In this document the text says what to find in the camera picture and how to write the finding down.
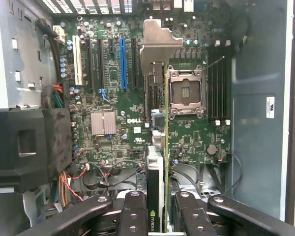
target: label sticker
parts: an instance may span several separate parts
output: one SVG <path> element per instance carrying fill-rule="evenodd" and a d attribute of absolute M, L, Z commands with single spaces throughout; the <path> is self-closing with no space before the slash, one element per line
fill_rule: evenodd
<path fill-rule="evenodd" d="M 141 133 L 141 127 L 133 127 L 133 133 L 134 134 L 140 134 Z"/>
<path fill-rule="evenodd" d="M 266 117 L 274 119 L 275 97 L 266 97 Z"/>

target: red wire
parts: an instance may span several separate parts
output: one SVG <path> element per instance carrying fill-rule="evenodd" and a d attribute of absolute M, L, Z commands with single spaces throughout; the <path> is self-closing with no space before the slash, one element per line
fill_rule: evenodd
<path fill-rule="evenodd" d="M 81 202 L 83 202 L 83 199 L 72 190 L 72 188 L 69 186 L 67 181 L 65 181 L 64 177 L 61 177 L 61 180 L 65 184 L 65 186 L 67 186 L 67 188 L 73 193 L 73 195 L 76 196 L 77 198 L 79 198 L 81 200 Z"/>
<path fill-rule="evenodd" d="M 69 176 L 69 175 L 68 175 L 68 177 L 71 178 L 71 179 L 79 179 L 82 175 L 85 174 L 86 171 L 87 171 L 87 167 L 85 167 L 85 168 L 83 169 L 83 171 L 80 173 L 80 175 L 79 175 L 78 177 L 71 177 L 71 176 Z"/>

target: green circuit board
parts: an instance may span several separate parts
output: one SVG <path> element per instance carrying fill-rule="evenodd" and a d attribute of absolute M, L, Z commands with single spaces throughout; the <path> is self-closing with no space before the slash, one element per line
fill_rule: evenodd
<path fill-rule="evenodd" d="M 75 17 L 58 19 L 59 24 L 65 23 L 63 28 L 66 41 L 73 40 L 73 36 L 81 35 L 81 32 L 85 38 L 90 39 L 90 53 L 86 45 L 80 45 L 84 73 L 82 86 L 74 83 L 72 50 L 68 50 L 67 45 L 60 48 L 60 56 L 67 59 L 65 80 L 71 86 L 69 100 L 70 109 L 74 110 L 74 143 L 77 151 L 83 149 L 78 153 L 78 163 L 112 165 L 121 160 L 145 162 L 145 146 L 152 143 L 151 120 L 146 115 L 150 111 L 145 111 L 145 94 L 146 88 L 155 88 L 146 87 L 141 72 L 139 51 L 143 41 L 143 21 L 148 18 L 161 19 L 163 27 L 169 27 L 173 36 L 183 38 L 183 47 L 170 58 L 169 64 L 175 69 L 194 69 L 197 65 L 205 68 L 209 63 L 205 43 L 229 37 L 228 12 L 220 7 L 197 14 L 170 15 L 164 11 L 162 14 L 143 13 L 141 16 L 87 16 L 80 21 Z M 125 39 L 127 89 L 121 88 L 120 38 Z M 92 77 L 89 77 L 88 65 Z M 106 90 L 105 99 L 99 89 Z M 161 97 L 161 92 L 157 96 L 152 101 L 153 109 L 160 108 L 165 99 Z M 114 113 L 116 120 L 107 124 L 110 128 L 113 126 L 113 134 L 94 134 L 92 114 L 99 112 Z M 207 116 L 203 119 L 177 116 L 169 121 L 169 138 L 170 150 L 179 145 L 184 149 L 181 157 L 170 152 L 171 159 L 188 163 L 211 163 L 213 158 L 207 155 L 206 146 L 215 144 L 219 149 L 218 155 L 224 155 L 230 149 L 231 130 L 225 125 L 213 126 Z"/>

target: ventilation grille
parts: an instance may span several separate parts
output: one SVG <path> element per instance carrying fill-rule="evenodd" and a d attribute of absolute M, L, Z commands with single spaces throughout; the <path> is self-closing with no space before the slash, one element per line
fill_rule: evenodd
<path fill-rule="evenodd" d="M 39 0 L 53 14 L 108 15 L 132 13 L 132 0 Z"/>

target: white pci slot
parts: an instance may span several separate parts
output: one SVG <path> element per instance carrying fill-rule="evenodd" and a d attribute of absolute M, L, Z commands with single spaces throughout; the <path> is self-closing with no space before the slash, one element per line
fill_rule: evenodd
<path fill-rule="evenodd" d="M 73 41 L 73 59 L 74 59 L 74 79 L 75 85 L 83 85 L 82 80 L 82 59 L 80 51 L 80 37 L 72 36 Z"/>

